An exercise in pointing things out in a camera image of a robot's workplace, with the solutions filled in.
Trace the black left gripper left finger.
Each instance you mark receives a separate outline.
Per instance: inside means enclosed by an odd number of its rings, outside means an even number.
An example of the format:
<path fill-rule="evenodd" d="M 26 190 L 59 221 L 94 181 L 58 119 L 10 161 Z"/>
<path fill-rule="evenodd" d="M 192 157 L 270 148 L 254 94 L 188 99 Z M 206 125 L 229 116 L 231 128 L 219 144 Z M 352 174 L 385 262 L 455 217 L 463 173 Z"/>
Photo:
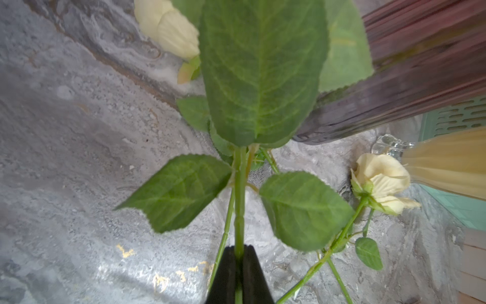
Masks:
<path fill-rule="evenodd" d="M 233 246 L 224 249 L 205 304 L 235 304 L 237 262 Z"/>

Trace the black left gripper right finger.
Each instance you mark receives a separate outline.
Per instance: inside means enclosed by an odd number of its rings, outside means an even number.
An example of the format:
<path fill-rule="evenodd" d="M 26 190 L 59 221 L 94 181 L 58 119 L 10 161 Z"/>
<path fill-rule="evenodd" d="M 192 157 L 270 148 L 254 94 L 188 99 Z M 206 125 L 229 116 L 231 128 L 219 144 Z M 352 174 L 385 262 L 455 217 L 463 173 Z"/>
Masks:
<path fill-rule="evenodd" d="M 243 304 L 274 304 L 258 256 L 253 246 L 244 247 L 242 259 Z"/>

